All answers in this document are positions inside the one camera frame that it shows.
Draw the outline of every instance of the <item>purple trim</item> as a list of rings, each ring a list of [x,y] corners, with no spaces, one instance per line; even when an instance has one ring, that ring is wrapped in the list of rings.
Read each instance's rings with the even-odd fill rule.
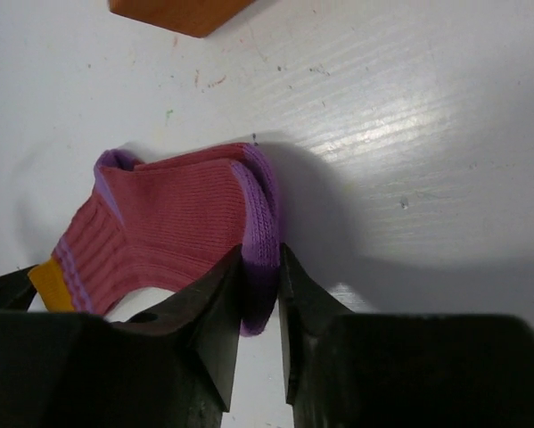
[[[101,171],[101,167],[132,171],[137,162],[139,162],[139,160],[132,155],[132,153],[121,149],[113,149],[104,152],[94,165],[94,188],[106,201],[120,223],[124,223],[122,213],[120,212],[110,186]]]
[[[72,279],[69,278],[69,274],[68,274],[69,267],[64,257],[64,250],[60,248],[60,246],[61,246],[61,242],[59,241],[56,247],[54,247],[54,254],[56,255],[56,258],[61,262],[62,279],[64,279],[64,283],[67,285],[67,288],[69,289],[70,301],[72,302],[72,306],[77,311],[80,311],[82,309],[82,305],[80,305],[80,301],[78,301],[78,296],[74,289],[74,285],[72,284]]]
[[[268,206],[271,209],[273,217],[275,217],[275,222],[279,227],[279,234],[282,239],[282,230],[281,228],[281,196],[278,187],[278,182],[276,181],[274,169],[267,159],[265,154],[255,147],[252,144],[246,144],[243,147],[246,167],[251,170],[255,178],[259,181],[261,188],[267,197]]]
[[[86,311],[90,313],[94,313],[93,307],[92,307],[92,301],[90,301],[90,296],[88,296],[88,293],[86,292],[85,286],[82,284],[82,281],[80,280],[80,275],[77,271],[77,264],[75,263],[74,257],[72,255],[72,252],[70,251],[69,245],[67,244],[66,240],[64,239],[64,236],[59,241],[59,244],[56,247],[57,250],[57,257],[61,260],[64,280],[67,282],[67,286],[70,288],[70,295],[73,296],[74,302],[76,303],[78,299],[76,299],[76,296],[80,296],[83,302],[85,302],[85,308]],[[70,275],[74,277],[74,284],[70,281]],[[78,307],[75,308],[76,310],[82,310],[82,305],[78,304]]]
[[[280,236],[275,217],[255,176],[240,162],[231,163],[245,199],[242,260],[248,287],[243,294],[243,334],[261,333],[273,311],[280,267]]]

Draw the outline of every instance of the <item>ribbed sock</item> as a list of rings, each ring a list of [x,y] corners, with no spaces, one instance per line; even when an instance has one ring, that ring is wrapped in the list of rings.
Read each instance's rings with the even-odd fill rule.
[[[29,274],[50,310],[105,315],[144,287],[178,291],[242,243],[243,326],[260,333],[276,299],[280,204],[264,155],[225,144],[154,163],[103,153],[94,189]]]

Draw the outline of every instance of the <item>wooden block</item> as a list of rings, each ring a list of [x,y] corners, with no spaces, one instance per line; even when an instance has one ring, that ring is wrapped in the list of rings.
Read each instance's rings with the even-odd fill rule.
[[[133,20],[205,37],[254,0],[110,0],[110,10]]]

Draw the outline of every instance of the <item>white painted wood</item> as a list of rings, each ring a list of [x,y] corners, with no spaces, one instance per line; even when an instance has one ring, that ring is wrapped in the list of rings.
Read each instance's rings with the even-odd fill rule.
[[[102,150],[252,133],[288,242],[352,308],[534,326],[534,0],[258,0],[205,40],[1,1],[0,274],[47,257]],[[226,427],[292,426],[277,322],[241,342]]]

